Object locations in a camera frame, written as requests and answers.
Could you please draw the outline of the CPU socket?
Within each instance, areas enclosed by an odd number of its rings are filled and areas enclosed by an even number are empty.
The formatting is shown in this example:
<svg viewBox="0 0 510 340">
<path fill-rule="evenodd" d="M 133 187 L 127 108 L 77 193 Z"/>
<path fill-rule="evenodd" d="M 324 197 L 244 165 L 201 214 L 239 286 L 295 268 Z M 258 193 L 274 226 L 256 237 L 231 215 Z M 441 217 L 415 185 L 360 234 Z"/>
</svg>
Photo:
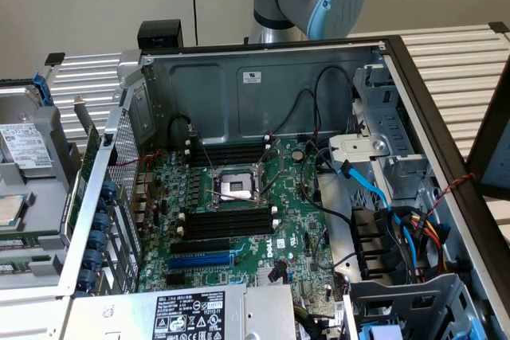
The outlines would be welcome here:
<svg viewBox="0 0 510 340">
<path fill-rule="evenodd" d="M 249 191 L 255 201 L 224 200 L 206 192 L 205 207 L 209 210 L 231 210 L 236 208 L 259 208 L 268 204 L 266 197 L 259 196 L 264 187 L 264 170 L 257 170 L 255 165 L 220 166 L 209 172 L 210 184 L 206 190 L 220 193 Z"/>
</svg>

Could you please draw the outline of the open metal PC case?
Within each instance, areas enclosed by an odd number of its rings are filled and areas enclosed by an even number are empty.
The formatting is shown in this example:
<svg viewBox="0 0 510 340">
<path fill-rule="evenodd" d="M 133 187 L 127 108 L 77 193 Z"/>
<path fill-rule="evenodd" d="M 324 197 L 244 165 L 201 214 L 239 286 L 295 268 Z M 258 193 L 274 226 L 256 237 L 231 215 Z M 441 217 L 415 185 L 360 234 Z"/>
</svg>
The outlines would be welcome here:
<svg viewBox="0 0 510 340">
<path fill-rule="evenodd" d="M 329 139 L 359 133 L 355 117 L 355 70 L 385 65 L 400 95 L 398 112 L 417 154 L 431 173 L 426 194 L 391 200 L 349 162 L 333 166 Z M 260 71 L 259 84 L 242 73 Z M 454 273 L 473 284 L 492 309 L 498 337 L 510 340 L 510 248 L 501 236 L 475 174 L 465 165 L 434 100 L 402 41 L 355 39 L 294 45 L 236 46 L 208 51 L 134 52 L 120 62 L 120 92 L 100 135 L 63 276 L 69 307 L 56 334 L 62 339 L 72 304 L 79 298 L 147 293 L 138 291 L 143 260 L 136 182 L 150 161 L 164 152 L 206 152 L 184 147 L 198 137 L 212 141 L 276 139 L 303 143 L 321 161 L 316 171 L 320 208 L 329 215 L 331 269 L 341 298 L 331 319 L 317 319 L 293 303 L 296 340 L 350 340 L 343 327 L 343 297 L 363 280 L 353 237 L 355 207 L 386 213 L 386 227 L 406 261 L 405 284 Z M 100 195 L 104 180 L 117 184 L 116 199 Z M 96 286 L 77 289 L 95 213 L 110 218 Z"/>
</svg>

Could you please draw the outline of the green Dell motherboard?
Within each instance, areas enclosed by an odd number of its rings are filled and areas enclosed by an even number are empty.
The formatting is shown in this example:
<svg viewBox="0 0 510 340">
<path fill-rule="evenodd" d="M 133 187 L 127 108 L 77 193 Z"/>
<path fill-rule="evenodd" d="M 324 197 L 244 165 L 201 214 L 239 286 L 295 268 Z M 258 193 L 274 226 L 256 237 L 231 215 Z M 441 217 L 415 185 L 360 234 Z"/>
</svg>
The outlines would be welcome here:
<svg viewBox="0 0 510 340">
<path fill-rule="evenodd" d="M 256 286 L 259 268 L 271 267 L 269 274 L 276 285 L 287 285 L 292 301 L 317 319 L 331 319 L 335 304 L 341 298 L 341 284 L 328 268 L 332 261 L 327 225 L 330 217 L 320 208 L 319 183 L 316 171 L 321 161 L 303 143 L 293 139 L 281 143 L 284 149 L 284 173 L 263 196 L 271 208 L 274 234 L 242 236 L 229 239 L 230 253 L 235 255 L 229 266 L 170 270 L 167 261 L 173 256 L 170 245 L 183 241 L 176 229 L 186 222 L 180 213 L 202 213 L 210 184 L 212 163 L 191 167 L 195 153 L 164 152 L 150 161 L 136 182 L 135 212 L 143 243 L 143 260 L 138 291 L 153 292 L 192 287 L 216 287 L 244 284 Z M 299 149 L 304 157 L 292 159 Z M 255 165 L 245 163 L 237 165 Z M 277 153 L 264 160 L 264 185 L 279 170 Z M 184 272 L 185 286 L 167 286 L 166 275 Z"/>
</svg>

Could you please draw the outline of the long black expansion slot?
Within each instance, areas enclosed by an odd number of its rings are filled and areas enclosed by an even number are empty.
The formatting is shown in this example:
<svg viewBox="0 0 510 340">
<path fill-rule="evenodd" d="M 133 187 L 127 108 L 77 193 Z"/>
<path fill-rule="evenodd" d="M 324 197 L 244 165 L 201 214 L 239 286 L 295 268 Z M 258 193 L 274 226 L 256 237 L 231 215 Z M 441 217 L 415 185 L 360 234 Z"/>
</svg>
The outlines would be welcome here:
<svg viewBox="0 0 510 340">
<path fill-rule="evenodd" d="M 229 239 L 183 240 L 170 245 L 170 253 L 172 255 L 228 252 L 229 250 Z"/>
</svg>

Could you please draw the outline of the blue expansion slot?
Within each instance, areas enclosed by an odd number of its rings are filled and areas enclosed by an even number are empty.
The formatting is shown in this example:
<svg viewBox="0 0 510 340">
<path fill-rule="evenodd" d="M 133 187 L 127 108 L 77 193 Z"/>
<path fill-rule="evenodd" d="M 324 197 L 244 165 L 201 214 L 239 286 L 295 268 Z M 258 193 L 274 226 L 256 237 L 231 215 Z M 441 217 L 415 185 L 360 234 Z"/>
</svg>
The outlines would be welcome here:
<svg viewBox="0 0 510 340">
<path fill-rule="evenodd" d="M 169 258 L 167 267 L 170 270 L 221 267 L 231 265 L 234 259 L 235 255 L 230 252 L 188 254 Z"/>
</svg>

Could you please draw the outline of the silver metal disk bay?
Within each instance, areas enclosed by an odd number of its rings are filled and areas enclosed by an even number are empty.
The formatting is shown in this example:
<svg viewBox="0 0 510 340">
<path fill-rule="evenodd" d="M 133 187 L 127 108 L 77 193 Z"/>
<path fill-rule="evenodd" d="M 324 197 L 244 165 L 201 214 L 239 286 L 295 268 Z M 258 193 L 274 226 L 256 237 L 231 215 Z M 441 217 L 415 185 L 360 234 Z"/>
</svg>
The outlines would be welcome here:
<svg viewBox="0 0 510 340">
<path fill-rule="evenodd" d="M 355 70 L 353 83 L 359 95 L 354 111 L 360 132 L 329 139 L 333 166 L 340 170 L 349 162 L 394 201 L 424 196 L 430 164 L 411 144 L 389 69 L 383 64 L 365 65 Z"/>
</svg>

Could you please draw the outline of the black plastic shroud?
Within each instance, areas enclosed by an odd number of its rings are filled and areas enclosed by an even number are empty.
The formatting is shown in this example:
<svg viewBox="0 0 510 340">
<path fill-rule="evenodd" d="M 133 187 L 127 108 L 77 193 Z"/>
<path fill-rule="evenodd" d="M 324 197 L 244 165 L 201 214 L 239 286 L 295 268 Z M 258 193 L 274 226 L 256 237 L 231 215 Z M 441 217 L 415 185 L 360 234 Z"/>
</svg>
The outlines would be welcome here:
<svg viewBox="0 0 510 340">
<path fill-rule="evenodd" d="M 387 286 L 405 284 L 406 261 L 387 231 L 386 213 L 372 213 L 364 207 L 351 212 L 351 234 L 362 279 Z"/>
</svg>

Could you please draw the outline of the green graphics card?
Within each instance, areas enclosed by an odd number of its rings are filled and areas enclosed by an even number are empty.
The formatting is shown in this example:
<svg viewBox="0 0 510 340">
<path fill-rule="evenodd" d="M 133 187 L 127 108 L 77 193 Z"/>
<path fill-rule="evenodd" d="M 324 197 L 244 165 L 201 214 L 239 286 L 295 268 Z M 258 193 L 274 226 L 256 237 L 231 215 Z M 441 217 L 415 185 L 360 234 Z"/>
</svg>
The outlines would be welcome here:
<svg viewBox="0 0 510 340">
<path fill-rule="evenodd" d="M 100 135 L 92 121 L 92 117 L 88 113 L 84 99 L 77 96 L 74 100 L 73 107 L 76 116 L 87 134 L 87 141 L 84 153 L 81 157 L 80 169 L 76 174 L 73 190 L 68 196 L 65 215 L 62 217 L 62 233 L 68 237 L 69 241 L 71 241 L 73 236 L 80 208 L 84 200 L 84 192 L 87 188 L 88 181 L 92 173 L 92 167 L 100 145 Z"/>
</svg>

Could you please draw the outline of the grey printed parts rack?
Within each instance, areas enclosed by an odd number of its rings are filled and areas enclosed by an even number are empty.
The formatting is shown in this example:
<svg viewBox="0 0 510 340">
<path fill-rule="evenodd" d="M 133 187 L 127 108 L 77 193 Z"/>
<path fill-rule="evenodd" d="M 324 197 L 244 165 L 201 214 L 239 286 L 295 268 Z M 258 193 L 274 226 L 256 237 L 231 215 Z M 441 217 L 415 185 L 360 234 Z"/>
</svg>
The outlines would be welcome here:
<svg viewBox="0 0 510 340">
<path fill-rule="evenodd" d="M 0 196 L 33 193 L 33 205 L 25 209 L 14 227 L 0 227 L 0 239 L 37 238 L 37 248 L 0 248 L 0 264 L 28 263 L 31 272 L 0 275 L 0 291 L 58 284 L 69 247 L 62 233 L 62 217 L 80 168 L 77 147 L 68 143 L 54 106 L 41 107 L 36 128 L 44 135 L 52 156 L 54 176 L 25 178 L 15 163 L 0 163 Z"/>
</svg>

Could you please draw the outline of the silver power supply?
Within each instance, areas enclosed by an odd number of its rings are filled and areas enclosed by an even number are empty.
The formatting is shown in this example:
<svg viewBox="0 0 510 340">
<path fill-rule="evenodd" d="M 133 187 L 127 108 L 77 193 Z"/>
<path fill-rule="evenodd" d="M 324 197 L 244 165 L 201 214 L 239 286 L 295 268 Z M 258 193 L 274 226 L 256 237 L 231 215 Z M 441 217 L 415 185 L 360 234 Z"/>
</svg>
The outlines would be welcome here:
<svg viewBox="0 0 510 340">
<path fill-rule="evenodd" d="M 296 340 L 289 286 L 244 284 L 76 299 L 64 340 Z"/>
</svg>

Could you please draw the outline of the grey metal disk cage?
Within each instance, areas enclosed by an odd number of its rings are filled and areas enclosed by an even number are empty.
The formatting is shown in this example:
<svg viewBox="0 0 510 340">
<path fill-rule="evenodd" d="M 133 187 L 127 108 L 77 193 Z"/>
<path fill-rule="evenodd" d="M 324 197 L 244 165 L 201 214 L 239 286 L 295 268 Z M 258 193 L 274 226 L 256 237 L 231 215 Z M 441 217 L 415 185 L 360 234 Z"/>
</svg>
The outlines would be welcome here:
<svg viewBox="0 0 510 340">
<path fill-rule="evenodd" d="M 424 283 L 353 283 L 343 297 L 350 340 L 491 340 L 492 309 L 466 278 L 450 273 Z"/>
</svg>

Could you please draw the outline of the black framed case side panel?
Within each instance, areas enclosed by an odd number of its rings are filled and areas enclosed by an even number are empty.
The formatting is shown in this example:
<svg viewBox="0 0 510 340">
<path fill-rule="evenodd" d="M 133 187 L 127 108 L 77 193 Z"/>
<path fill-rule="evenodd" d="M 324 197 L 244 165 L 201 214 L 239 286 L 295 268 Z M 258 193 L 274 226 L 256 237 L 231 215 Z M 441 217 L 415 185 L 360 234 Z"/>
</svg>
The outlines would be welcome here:
<svg viewBox="0 0 510 340">
<path fill-rule="evenodd" d="M 468 156 L 481 193 L 510 201 L 510 69 L 492 95 Z"/>
</svg>

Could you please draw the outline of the silver hard disk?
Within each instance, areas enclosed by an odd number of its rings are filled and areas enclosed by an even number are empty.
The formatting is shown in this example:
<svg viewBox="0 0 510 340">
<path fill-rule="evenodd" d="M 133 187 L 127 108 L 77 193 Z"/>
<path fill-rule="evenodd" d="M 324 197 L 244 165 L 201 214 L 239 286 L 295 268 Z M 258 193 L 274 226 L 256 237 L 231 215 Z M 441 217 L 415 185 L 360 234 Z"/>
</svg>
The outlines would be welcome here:
<svg viewBox="0 0 510 340">
<path fill-rule="evenodd" d="M 0 85 L 0 163 L 15 163 L 25 178 L 54 176 L 52 156 L 35 115 L 43 106 L 33 85 Z"/>
</svg>

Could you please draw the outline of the silver CPU chip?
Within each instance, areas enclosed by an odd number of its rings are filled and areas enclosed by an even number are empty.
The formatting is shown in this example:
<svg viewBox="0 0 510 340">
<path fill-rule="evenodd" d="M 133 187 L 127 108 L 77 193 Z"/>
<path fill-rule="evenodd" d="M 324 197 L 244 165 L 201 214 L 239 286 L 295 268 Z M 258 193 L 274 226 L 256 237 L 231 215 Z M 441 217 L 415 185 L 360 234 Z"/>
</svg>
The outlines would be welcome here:
<svg viewBox="0 0 510 340">
<path fill-rule="evenodd" d="M 33 193 L 0 196 L 0 227 L 14 227 L 25 209 L 33 205 Z"/>
</svg>

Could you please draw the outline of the blue plastic disk rail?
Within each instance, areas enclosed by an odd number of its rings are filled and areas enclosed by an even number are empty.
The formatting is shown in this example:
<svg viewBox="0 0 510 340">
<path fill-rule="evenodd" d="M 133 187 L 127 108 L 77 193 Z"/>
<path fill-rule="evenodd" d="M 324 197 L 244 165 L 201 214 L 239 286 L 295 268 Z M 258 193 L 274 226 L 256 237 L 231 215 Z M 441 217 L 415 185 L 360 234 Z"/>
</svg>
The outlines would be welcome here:
<svg viewBox="0 0 510 340">
<path fill-rule="evenodd" d="M 36 71 L 33 75 L 32 82 L 39 90 L 43 104 L 45 106 L 53 106 L 53 97 L 51 95 L 46 78 L 40 75 L 38 71 Z"/>
</svg>

